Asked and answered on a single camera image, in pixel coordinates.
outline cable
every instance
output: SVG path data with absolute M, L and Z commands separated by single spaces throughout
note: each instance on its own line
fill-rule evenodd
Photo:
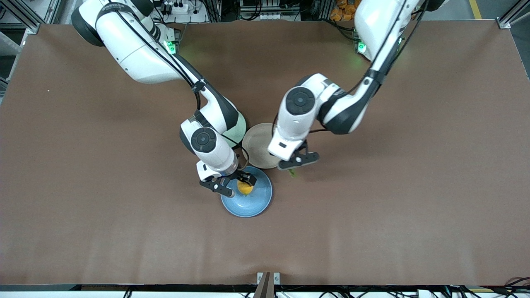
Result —
M 162 21 L 162 24 L 166 24 L 166 22 L 164 22 L 164 17 L 162 16 L 162 13 L 160 13 L 160 10 L 158 10 L 158 7 L 155 6 L 155 10 L 156 10 L 156 13 L 158 13 L 158 16 L 160 17 L 160 20 Z
M 304 9 L 304 10 L 302 10 L 302 11 L 299 10 L 298 13 L 295 15 L 295 19 L 294 19 L 294 20 L 296 21 L 296 18 L 298 17 L 299 14 L 301 14 L 301 13 L 303 13 L 303 12 L 305 12 L 305 11 L 308 11 L 308 10 L 309 10 L 309 8 L 306 8 L 306 9 Z
M 475 298 L 482 298 L 478 296 L 477 294 L 475 294 L 472 290 L 468 289 L 466 286 L 460 286 L 460 288 L 462 288 L 464 291 L 471 293 L 471 295 L 475 296 Z
M 127 290 L 125 291 L 125 294 L 123 294 L 123 298 L 131 298 L 133 295 L 133 287 L 134 286 L 128 286 Z
M 430 1 L 430 0 L 425 1 L 425 4 L 424 4 L 425 7 L 427 7 L 427 5 L 429 5 L 429 1 Z M 392 66 L 394 66 L 394 63 L 396 62 L 396 60 L 399 58 L 399 56 L 401 55 L 401 53 L 403 52 L 403 50 L 405 49 L 405 47 L 409 44 L 410 39 L 411 39 L 412 36 L 414 35 L 414 32 L 416 32 L 416 29 L 418 28 L 418 25 L 420 24 L 420 22 L 421 22 L 421 20 L 423 19 L 423 16 L 424 16 L 424 15 L 425 15 L 425 10 L 423 10 L 422 13 L 420 14 L 420 16 L 418 17 L 418 21 L 416 22 L 416 25 L 414 25 L 414 28 L 412 29 L 412 32 L 410 32 L 409 37 L 407 38 L 407 40 L 406 40 L 405 43 L 403 44 L 403 47 L 401 47 L 401 49 L 399 50 L 399 52 L 397 52 L 396 56 L 394 57 L 394 59 L 393 59 L 392 62 L 390 63 L 390 67 L 388 68 L 387 73 L 392 69 Z
M 274 135 L 274 125 L 276 125 L 276 120 L 278 120 L 278 112 L 276 112 L 276 116 L 274 116 L 274 120 L 272 121 L 272 128 L 270 130 L 270 135 Z
M 127 27 L 129 27 L 129 29 L 134 32 L 136 34 L 136 36 L 142 40 L 142 42 L 147 45 L 154 53 L 156 53 L 161 59 L 163 59 L 170 67 L 172 67 L 178 74 L 180 74 L 180 76 L 182 76 L 182 78 L 188 83 L 188 85 L 190 85 L 190 87 L 193 86 L 193 83 L 191 81 L 191 78 L 185 73 L 185 71 L 182 69 L 182 67 L 176 62 L 175 60 L 175 57 L 173 57 L 172 55 L 170 55 L 171 59 L 173 60 L 174 64 L 171 63 L 166 57 L 164 57 L 161 53 L 159 53 L 150 43 L 147 42 L 147 40 L 145 40 L 142 35 L 140 35 L 140 33 L 138 31 L 136 31 L 133 26 L 131 24 L 129 24 L 129 22 L 127 22 L 127 20 L 125 20 L 125 18 L 121 15 L 121 13 L 119 13 L 118 10 L 115 10 L 115 12 L 118 14 L 118 16 L 121 18 L 121 20 L 127 25 Z M 148 33 L 147 29 L 145 28 L 145 26 L 138 21 L 138 23 L 142 26 L 142 28 L 145 30 L 145 32 Z M 163 49 L 164 47 L 159 43 L 158 40 L 155 40 L 156 43 L 158 44 L 158 46 L 160 46 L 161 49 Z M 195 93 L 195 97 L 196 97 L 196 100 L 197 100 L 197 106 L 200 108 L 200 97 L 198 96 L 198 94 Z
M 244 18 L 241 16 L 240 14 L 240 18 L 241 20 L 245 20 L 245 21 L 253 21 L 255 20 L 258 16 L 260 16 L 261 14 L 261 9 L 263 8 L 263 4 L 261 3 L 261 0 L 255 0 L 256 2 L 256 9 L 254 10 L 254 13 L 252 14 L 252 16 L 248 19 Z
M 217 13 L 215 13 L 215 10 L 213 8 L 211 8 L 210 6 L 208 6 L 208 4 L 206 4 L 206 0 L 200 0 L 203 4 L 204 4 L 204 7 L 206 8 L 206 10 L 208 10 L 208 12 L 212 15 L 212 18 L 216 21 L 216 22 L 219 22 L 219 18 L 217 16 Z
M 236 142 L 234 140 L 232 140 L 231 138 L 227 137 L 227 136 L 223 136 L 225 138 L 227 138 L 230 142 L 234 143 L 236 146 L 239 146 L 241 148 L 241 150 L 243 150 L 243 152 L 246 154 L 246 162 L 245 162 L 245 166 L 243 166 L 240 170 L 243 170 L 244 168 L 246 168 L 247 165 L 249 165 L 249 152 L 245 149 L 245 147 L 243 147 L 243 145 L 241 144 L 243 142 L 243 140 L 241 140 L 241 142 Z
M 403 1 L 403 5 L 401 5 L 401 8 L 399 9 L 399 12 L 397 13 L 397 16 L 396 16 L 396 19 L 394 20 L 394 23 L 392 24 L 392 26 L 390 27 L 388 33 L 386 34 L 386 37 L 385 39 L 383 39 L 383 43 L 381 43 L 381 46 L 379 47 L 379 50 L 377 51 L 377 53 L 375 54 L 374 56 L 374 59 L 372 59 L 372 62 L 370 63 L 370 66 L 368 67 L 368 69 L 371 69 L 372 66 L 374 66 L 374 61 L 379 57 L 379 54 L 381 53 L 381 50 L 383 49 L 386 41 L 388 40 L 389 36 L 390 36 L 390 33 L 392 33 L 392 30 L 394 29 L 394 27 L 396 26 L 396 24 L 398 23 L 398 20 L 399 20 L 399 16 L 401 15 L 401 12 L 403 11 L 403 8 L 405 8 L 405 4 L 407 2 L 406 1 Z M 359 80 L 359 82 L 357 82 L 357 84 L 355 84 L 355 86 L 353 86 L 350 91 L 348 91 L 348 94 L 351 94 L 351 92 L 357 88 L 361 82 L 364 80 L 364 76 Z
M 342 36 L 346 37 L 346 39 L 348 39 L 348 40 L 351 40 L 351 41 L 361 41 L 361 40 L 358 39 L 358 38 L 353 38 L 353 37 L 349 37 L 349 36 L 347 36 L 346 33 L 342 32 L 342 30 L 340 30 L 340 29 L 339 29 L 339 32 L 340 32 L 340 34 L 342 34 Z
M 331 20 L 328 20 L 328 19 L 317 19 L 317 21 L 324 21 L 324 22 L 326 22 L 326 23 L 328 23 L 328 24 L 330 24 L 330 25 L 332 25 L 332 26 L 334 26 L 336 28 L 342 29 L 342 30 L 351 31 L 351 32 L 354 31 L 353 28 L 340 26 L 340 25 L 337 24 L 337 22 L 334 22 L 334 21 L 331 21 Z
M 506 285 L 504 285 L 504 286 L 505 286 L 505 287 L 514 286 L 514 285 L 516 285 L 516 284 L 518 284 L 518 283 L 520 283 L 520 282 L 524 282 L 524 281 L 527 281 L 527 280 L 529 280 L 529 279 L 530 279 L 530 277 L 523 277 L 523 278 L 520 278 L 520 279 L 518 279 L 518 280 L 516 280 L 516 281 L 514 281 L 514 282 L 511 282 L 511 283 L 509 283 L 509 284 L 506 284 Z
M 333 292 L 329 292 L 329 291 L 322 293 L 322 295 L 320 295 L 319 298 L 322 298 L 325 294 L 331 294 L 331 295 L 333 295 L 335 298 L 339 298 L 339 297 L 338 297 L 337 295 L 335 295 Z
M 348 93 L 348 94 L 351 94 L 351 92 L 352 92 L 353 90 L 355 90 L 359 85 L 361 85 L 361 82 L 363 81 L 363 79 L 364 79 L 364 76 L 363 76 L 363 77 L 359 80 L 359 82 L 357 82 L 357 84 L 355 84 L 355 86 L 353 86 L 353 87 L 352 87 L 347 93 Z

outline black cable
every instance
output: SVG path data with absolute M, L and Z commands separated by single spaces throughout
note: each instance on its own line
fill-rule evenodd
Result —
M 351 40 L 351 41 L 361 41 L 360 39 L 358 38 L 353 38 L 353 37 L 350 37 L 350 36 L 347 36 L 346 33 L 342 32 L 342 30 L 339 29 L 339 32 L 340 34 L 342 34 L 342 36 L 346 37 L 346 39 L 348 40 Z
M 249 155 L 249 152 L 245 149 L 245 147 L 243 147 L 243 145 L 241 144 L 243 142 L 243 140 L 241 140 L 241 142 L 236 142 L 234 140 L 232 140 L 231 138 L 227 137 L 227 136 L 223 136 L 225 138 L 227 138 L 230 142 L 236 144 L 236 146 L 240 147 L 241 150 L 243 150 L 243 152 L 246 154 L 246 162 L 245 162 L 245 166 L 241 167 L 241 170 L 243 170 L 244 168 L 246 168 L 247 165 L 249 165 L 249 161 L 250 161 L 250 155 Z
M 447 286 L 445 286 L 445 290 L 446 292 L 442 292 L 442 295 L 445 298 L 453 298 L 453 292 Z
M 471 293 L 471 295 L 475 296 L 475 298 L 482 298 L 481 296 L 478 296 L 475 294 L 472 290 L 468 289 L 466 286 L 460 286 L 464 291 L 467 291 L 468 293 Z
M 274 125 L 276 125 L 276 120 L 278 120 L 278 112 L 276 112 L 276 116 L 274 116 L 274 120 L 272 121 L 272 128 L 270 130 L 270 135 L 274 135 Z
M 368 292 L 370 292 L 371 290 L 372 290 L 371 288 L 367 289 L 363 294 L 360 294 L 359 296 L 357 296 L 357 298 L 363 297 L 364 295 L 368 294 Z
M 363 81 L 364 79 L 364 76 L 359 80 L 359 82 L 357 82 L 357 84 L 355 84 L 355 86 L 353 86 L 347 93 L 348 94 L 351 94 L 353 90 L 355 90 L 359 85 L 361 85 L 361 82 Z
M 386 41 L 388 40 L 388 37 L 390 36 L 390 33 L 392 32 L 392 30 L 394 29 L 394 27 L 396 26 L 396 24 L 398 23 L 398 20 L 399 20 L 399 16 L 401 15 L 401 12 L 403 11 L 403 8 L 405 8 L 405 4 L 407 2 L 406 1 L 403 1 L 403 5 L 401 5 L 401 8 L 399 9 L 399 12 L 397 13 L 397 16 L 396 16 L 396 19 L 394 20 L 394 23 L 392 24 L 392 26 L 390 27 L 388 33 L 386 34 L 386 37 L 385 39 L 383 39 L 383 43 L 381 44 L 381 46 L 379 47 L 379 50 L 377 51 L 377 53 L 375 54 L 374 56 L 374 59 L 372 59 L 372 62 L 370 63 L 370 66 L 368 67 L 368 69 L 371 69 L 372 66 L 374 66 L 374 61 L 378 58 L 379 54 L 381 53 L 381 50 L 383 49 L 383 47 L 385 46 L 385 43 Z M 364 77 L 362 77 L 359 82 L 357 82 L 357 84 L 355 84 L 355 86 L 353 86 L 350 91 L 348 91 L 348 94 L 351 94 L 351 92 L 357 88 L 361 82 L 364 80 Z
M 158 7 L 155 6 L 155 10 L 159 15 L 160 20 L 162 21 L 162 24 L 166 24 L 166 22 L 164 21 L 164 17 L 162 16 L 162 13 L 160 13 L 160 10 L 158 10 Z
M 505 298 L 510 298 L 511 296 L 515 297 L 515 298 L 519 298 L 515 293 L 526 293 L 526 292 L 522 292 L 522 291 L 511 291 L 508 295 L 506 295 Z
M 217 17 L 217 13 L 215 13 L 215 10 L 213 8 L 211 8 L 210 6 L 208 6 L 206 4 L 206 0 L 200 0 L 203 4 L 204 4 L 204 7 L 206 8 L 206 10 L 212 15 L 212 17 L 214 18 L 214 20 L 216 22 L 219 22 L 219 18 Z
M 520 283 L 520 282 L 524 282 L 524 281 L 527 281 L 527 280 L 529 280 L 529 279 L 530 279 L 530 277 L 523 277 L 523 278 L 520 278 L 520 279 L 518 279 L 518 280 L 516 280 L 516 281 L 514 281 L 514 282 L 511 282 L 511 283 L 509 283 L 509 284 L 506 284 L 506 285 L 504 285 L 504 286 L 505 286 L 505 287 L 514 286 L 514 285 L 516 285 L 516 284 L 518 284 L 518 283 Z
M 295 19 L 294 19 L 294 20 L 296 21 L 296 18 L 298 17 L 299 14 L 301 14 L 301 13 L 303 13 L 303 12 L 305 12 L 305 11 L 308 11 L 308 10 L 309 10 L 309 8 L 306 8 L 306 9 L 304 9 L 304 10 L 302 10 L 302 11 L 298 11 L 298 13 L 295 15 Z
M 254 10 L 254 13 L 252 14 L 252 16 L 250 18 L 244 18 L 241 16 L 240 14 L 240 18 L 241 20 L 245 20 L 245 21 L 253 21 L 255 20 L 258 16 L 260 16 L 261 14 L 261 10 L 262 10 L 262 7 L 263 7 L 263 4 L 261 3 L 261 0 L 255 0 L 255 3 L 256 3 L 256 9 Z
M 403 298 L 405 298 L 405 297 L 416 298 L 417 297 L 416 295 L 405 295 L 405 294 L 403 294 L 403 292 L 394 291 L 394 290 L 392 290 L 391 288 L 389 288 L 387 286 L 373 286 L 373 288 L 377 289 L 377 290 L 381 290 L 383 292 L 386 292 L 386 293 L 394 296 L 395 298 L 399 298 L 398 294 L 400 294 Z
M 320 295 L 319 298 L 322 298 L 325 294 L 328 294 L 328 293 L 333 295 L 335 298 L 339 298 L 337 295 L 333 294 L 333 292 L 329 292 L 329 291 L 326 291 L 326 292 L 322 293 L 322 295 Z
M 199 93 L 195 93 L 195 100 L 197 101 L 197 110 L 200 110 L 200 95 Z
M 465 294 L 465 292 L 460 287 L 457 286 L 456 289 L 460 293 L 460 298 L 467 298 L 467 295 Z
M 127 290 L 125 291 L 125 294 L 123 294 L 123 298 L 131 298 L 133 295 L 133 286 L 128 286 Z
M 166 57 L 164 57 L 161 53 L 159 53 L 150 43 L 147 42 L 147 40 L 145 40 L 142 35 L 140 35 L 139 32 L 137 32 L 133 26 L 131 24 L 129 24 L 129 22 L 127 22 L 127 20 L 125 20 L 125 18 L 121 15 L 121 13 L 119 13 L 118 10 L 115 10 L 115 12 L 118 14 L 118 16 L 121 18 L 121 20 L 129 27 L 129 29 L 134 32 L 136 34 L 136 36 L 142 40 L 142 42 L 147 45 L 154 53 L 156 53 L 161 59 L 163 59 L 170 67 L 172 67 L 178 74 L 180 74 L 180 76 L 182 76 L 182 78 L 188 83 L 188 85 L 190 87 L 193 86 L 193 83 L 191 81 L 191 78 L 185 73 L 185 71 L 182 69 L 182 67 L 176 62 L 175 60 L 175 57 L 173 57 L 172 55 L 170 55 L 171 59 L 173 60 L 174 64 L 171 63 Z M 147 29 L 145 28 L 145 26 L 141 23 L 141 22 L 138 22 L 142 28 L 145 30 L 145 32 L 149 32 L 147 31 Z M 155 40 L 156 43 L 158 44 L 158 46 L 161 48 L 161 49 L 164 49 L 164 47 L 158 42 L 158 40 Z M 200 97 L 198 94 L 195 93 L 195 97 L 196 97 L 196 100 L 197 100 L 197 107 L 200 108 Z
M 337 24 L 337 22 L 331 21 L 331 20 L 328 20 L 328 19 L 317 19 L 317 21 L 324 21 L 324 22 L 326 22 L 326 23 L 328 23 L 328 24 L 330 24 L 330 25 L 332 25 L 332 26 L 334 26 L 336 28 L 342 29 L 342 30 L 351 31 L 351 32 L 354 31 L 353 28 L 340 26 L 340 25 Z
M 424 6 L 427 7 L 427 5 L 429 5 L 429 1 L 430 0 L 427 0 L 425 1 L 424 3 Z M 396 60 L 399 58 L 399 56 L 401 55 L 401 53 L 403 52 L 403 50 L 405 49 L 405 47 L 409 44 L 409 41 L 410 39 L 412 38 L 412 36 L 414 35 L 414 32 L 416 32 L 416 29 L 418 28 L 418 25 L 420 24 L 421 20 L 423 19 L 423 16 L 425 15 L 425 10 L 423 10 L 423 12 L 420 14 L 420 16 L 418 17 L 418 20 L 416 22 L 416 25 L 414 25 L 414 28 L 412 29 L 412 32 L 410 32 L 410 35 L 409 37 L 407 38 L 407 40 L 405 41 L 405 43 L 403 44 L 403 46 L 401 47 L 401 49 L 399 50 L 399 52 L 397 52 L 396 56 L 394 57 L 394 59 L 392 60 L 392 62 L 390 63 L 390 67 L 388 68 L 388 71 L 390 71 L 392 69 L 392 66 L 394 66 L 394 63 L 396 62 Z

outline orange object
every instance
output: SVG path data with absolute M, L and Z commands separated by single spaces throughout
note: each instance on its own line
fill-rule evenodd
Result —
M 346 11 L 342 15 L 342 20 L 343 21 L 351 21 L 351 19 L 353 19 L 353 18 L 354 18 L 354 15 L 347 14 Z
M 330 14 L 330 20 L 338 22 L 341 19 L 342 19 L 342 10 L 338 8 L 334 8 Z
M 337 0 L 337 6 L 340 9 L 343 9 L 346 5 L 348 5 L 348 0 Z
M 348 4 L 346 5 L 346 7 L 344 8 L 344 13 L 345 14 L 355 14 L 355 11 L 357 10 L 357 8 L 355 7 L 355 4 Z

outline blue bowl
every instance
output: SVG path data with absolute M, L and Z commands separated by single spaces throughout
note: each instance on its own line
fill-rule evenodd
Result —
M 245 172 L 256 177 L 256 185 L 249 195 L 245 196 L 237 189 L 237 179 L 228 183 L 228 187 L 235 192 L 233 198 L 221 195 L 225 208 L 235 216 L 252 217 L 262 213 L 269 206 L 272 199 L 272 184 L 269 177 L 262 170 L 247 166 Z

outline yellow floor line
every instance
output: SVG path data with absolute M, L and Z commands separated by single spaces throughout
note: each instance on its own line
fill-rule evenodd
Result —
M 469 0 L 469 5 L 471 5 L 471 10 L 473 11 L 475 20 L 481 20 L 482 15 L 480 14 L 479 6 L 476 4 L 476 0 Z

